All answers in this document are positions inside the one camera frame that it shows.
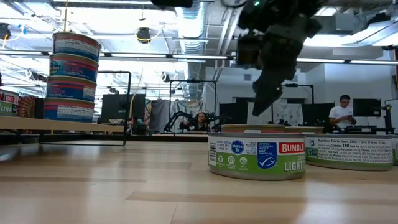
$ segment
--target robotic arm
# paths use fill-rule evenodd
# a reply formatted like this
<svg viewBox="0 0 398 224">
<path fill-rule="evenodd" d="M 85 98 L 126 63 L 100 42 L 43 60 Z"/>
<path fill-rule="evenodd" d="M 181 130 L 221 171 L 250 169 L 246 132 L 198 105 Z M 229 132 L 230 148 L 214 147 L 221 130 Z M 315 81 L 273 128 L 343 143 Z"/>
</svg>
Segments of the robotic arm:
<svg viewBox="0 0 398 224">
<path fill-rule="evenodd" d="M 323 3 L 319 0 L 245 2 L 238 26 L 249 32 L 238 39 L 237 62 L 262 70 L 252 86 L 256 93 L 254 116 L 280 98 L 284 80 L 293 79 L 305 39 L 322 28 L 312 16 Z"/>
<path fill-rule="evenodd" d="M 164 132 L 171 132 L 171 127 L 173 127 L 174 123 L 176 122 L 176 120 L 183 116 L 184 118 L 188 118 L 188 122 L 190 124 L 195 122 L 195 117 L 193 117 L 192 115 L 183 112 L 183 111 L 178 111 L 176 113 L 173 114 L 173 116 L 170 118 L 169 122 L 166 124 L 166 126 L 164 127 Z"/>
</svg>

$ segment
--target woman with dark hair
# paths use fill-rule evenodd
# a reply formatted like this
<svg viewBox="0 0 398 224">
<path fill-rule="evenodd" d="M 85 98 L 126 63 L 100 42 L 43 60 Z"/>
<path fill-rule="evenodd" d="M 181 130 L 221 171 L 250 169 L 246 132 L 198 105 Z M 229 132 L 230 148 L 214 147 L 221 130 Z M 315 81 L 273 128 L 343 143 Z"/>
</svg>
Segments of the woman with dark hair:
<svg viewBox="0 0 398 224">
<path fill-rule="evenodd" d="M 181 122 L 180 128 L 182 130 L 187 129 L 188 131 L 209 131 L 209 125 L 207 123 L 207 115 L 203 112 L 200 112 L 195 117 L 195 123 Z"/>
</svg>

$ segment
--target ceiling light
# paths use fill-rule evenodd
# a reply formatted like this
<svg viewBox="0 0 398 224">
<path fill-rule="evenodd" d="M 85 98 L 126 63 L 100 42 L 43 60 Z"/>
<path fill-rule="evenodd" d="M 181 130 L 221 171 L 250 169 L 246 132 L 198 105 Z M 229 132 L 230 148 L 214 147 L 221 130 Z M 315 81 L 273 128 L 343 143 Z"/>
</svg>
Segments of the ceiling light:
<svg viewBox="0 0 398 224">
<path fill-rule="evenodd" d="M 4 54 L 4 55 L 42 55 L 41 52 L 22 51 L 22 50 L 0 50 L 0 54 Z"/>
<path fill-rule="evenodd" d="M 352 60 L 350 63 L 353 64 L 364 64 L 364 65 L 398 65 L 398 61 L 382 61 L 382 60 Z"/>
<path fill-rule="evenodd" d="M 297 62 L 309 62 L 309 63 L 344 63 L 344 60 L 338 59 L 316 59 L 316 58 L 298 58 Z"/>
<path fill-rule="evenodd" d="M 66 2 L 66 0 L 53 0 L 55 2 Z M 68 0 L 68 2 L 97 3 L 97 4 L 152 4 L 150 1 L 118 1 L 118 0 Z"/>
<path fill-rule="evenodd" d="M 380 40 L 379 42 L 373 44 L 373 46 L 379 46 L 379 47 L 390 46 L 390 45 L 398 45 L 398 33 L 392 34 Z"/>
<path fill-rule="evenodd" d="M 222 55 L 173 55 L 173 58 L 226 60 L 228 57 Z"/>
<path fill-rule="evenodd" d="M 129 54 L 129 53 L 112 53 L 112 57 L 134 57 L 134 58 L 166 58 L 162 54 Z"/>
</svg>

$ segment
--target wooden shelf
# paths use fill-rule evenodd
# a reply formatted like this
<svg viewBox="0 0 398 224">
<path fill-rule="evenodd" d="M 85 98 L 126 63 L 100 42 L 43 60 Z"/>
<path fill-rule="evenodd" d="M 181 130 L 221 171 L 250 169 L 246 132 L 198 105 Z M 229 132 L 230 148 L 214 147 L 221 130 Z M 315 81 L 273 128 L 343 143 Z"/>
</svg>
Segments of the wooden shelf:
<svg viewBox="0 0 398 224">
<path fill-rule="evenodd" d="M 0 116 L 0 129 L 123 132 L 122 126 Z"/>
</svg>

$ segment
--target wooden tabletop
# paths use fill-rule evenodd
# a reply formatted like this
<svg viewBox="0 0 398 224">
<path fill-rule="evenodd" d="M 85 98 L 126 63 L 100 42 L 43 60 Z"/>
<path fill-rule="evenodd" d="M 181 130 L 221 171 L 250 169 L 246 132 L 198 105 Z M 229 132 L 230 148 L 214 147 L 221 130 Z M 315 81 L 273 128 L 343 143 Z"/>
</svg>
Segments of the wooden tabletop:
<svg viewBox="0 0 398 224">
<path fill-rule="evenodd" d="M 122 126 L 0 116 L 0 129 L 123 132 Z"/>
<path fill-rule="evenodd" d="M 207 143 L 43 146 L 26 157 L 38 145 L 16 147 L 22 157 L 0 163 L 0 223 L 398 223 L 397 167 L 307 166 L 302 179 L 264 182 L 209 172 Z"/>
</svg>

